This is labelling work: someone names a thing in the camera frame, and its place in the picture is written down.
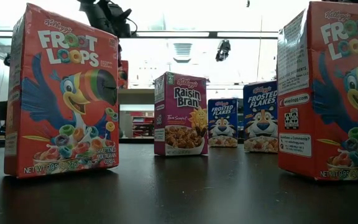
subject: tony the tiger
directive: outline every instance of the tony the tiger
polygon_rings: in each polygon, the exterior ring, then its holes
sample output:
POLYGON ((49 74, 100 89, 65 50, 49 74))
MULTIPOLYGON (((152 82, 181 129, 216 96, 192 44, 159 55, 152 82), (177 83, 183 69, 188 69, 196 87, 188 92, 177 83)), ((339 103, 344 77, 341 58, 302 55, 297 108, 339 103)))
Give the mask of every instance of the tony the tiger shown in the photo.
POLYGON ((255 115, 244 128, 247 138, 259 136, 277 138, 277 119, 271 114, 271 111, 273 110, 273 106, 270 106, 267 110, 252 109, 252 112, 254 112, 255 115))

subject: ceiling vent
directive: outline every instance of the ceiling vent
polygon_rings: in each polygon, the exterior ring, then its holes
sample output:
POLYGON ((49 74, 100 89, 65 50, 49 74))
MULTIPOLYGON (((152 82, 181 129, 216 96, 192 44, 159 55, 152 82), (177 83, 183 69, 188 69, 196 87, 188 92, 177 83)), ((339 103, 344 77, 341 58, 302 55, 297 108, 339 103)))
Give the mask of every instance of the ceiling vent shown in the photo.
POLYGON ((173 48, 175 49, 175 55, 173 59, 177 63, 188 63, 191 60, 191 46, 193 44, 188 43, 174 43, 173 48))

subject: black countertop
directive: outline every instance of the black countertop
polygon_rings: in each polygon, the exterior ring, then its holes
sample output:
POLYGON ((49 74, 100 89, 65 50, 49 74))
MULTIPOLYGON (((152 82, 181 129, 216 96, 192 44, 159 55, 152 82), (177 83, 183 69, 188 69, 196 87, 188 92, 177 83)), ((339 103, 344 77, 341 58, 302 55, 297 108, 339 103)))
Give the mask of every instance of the black countertop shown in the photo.
POLYGON ((16 180, 0 149, 0 223, 358 223, 358 182, 317 183, 242 146, 164 158, 152 144, 120 144, 112 170, 16 180))

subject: blue box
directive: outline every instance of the blue box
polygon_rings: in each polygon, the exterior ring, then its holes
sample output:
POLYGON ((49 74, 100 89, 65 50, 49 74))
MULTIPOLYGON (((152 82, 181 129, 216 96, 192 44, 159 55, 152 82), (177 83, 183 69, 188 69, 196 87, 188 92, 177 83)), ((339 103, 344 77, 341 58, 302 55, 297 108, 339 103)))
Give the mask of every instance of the blue box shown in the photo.
POLYGON ((237 99, 208 100, 208 144, 237 147, 237 99))
POLYGON ((244 150, 277 153, 277 82, 244 86, 244 150))

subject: kellogg's logo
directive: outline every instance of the kellogg's logo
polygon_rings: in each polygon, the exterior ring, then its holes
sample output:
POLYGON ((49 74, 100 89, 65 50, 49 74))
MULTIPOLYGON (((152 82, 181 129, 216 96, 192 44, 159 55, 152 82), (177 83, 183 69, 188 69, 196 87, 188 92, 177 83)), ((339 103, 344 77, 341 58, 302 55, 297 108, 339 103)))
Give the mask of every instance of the kellogg's logo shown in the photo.
POLYGON ((71 27, 62 26, 61 22, 55 21, 54 19, 46 19, 44 20, 44 24, 49 27, 57 28, 62 33, 71 33, 71 27))
POLYGON ((349 13, 342 13, 341 11, 334 11, 330 10, 326 12, 326 19, 337 19, 340 22, 344 22, 346 20, 349 20, 351 18, 351 15, 349 13))
POLYGON ((228 104, 229 102, 218 101, 215 103, 215 106, 227 106, 228 104))
POLYGON ((272 87, 268 86, 266 88, 264 88, 263 86, 261 87, 257 87, 254 88, 254 90, 252 90, 253 94, 257 94, 257 93, 268 93, 270 90, 272 90, 272 87))
POLYGON ((191 82, 190 79, 188 79, 188 78, 179 78, 177 81, 177 84, 180 86, 185 85, 188 88, 194 88, 194 87, 197 87, 197 85, 198 85, 198 83, 196 81, 191 82))

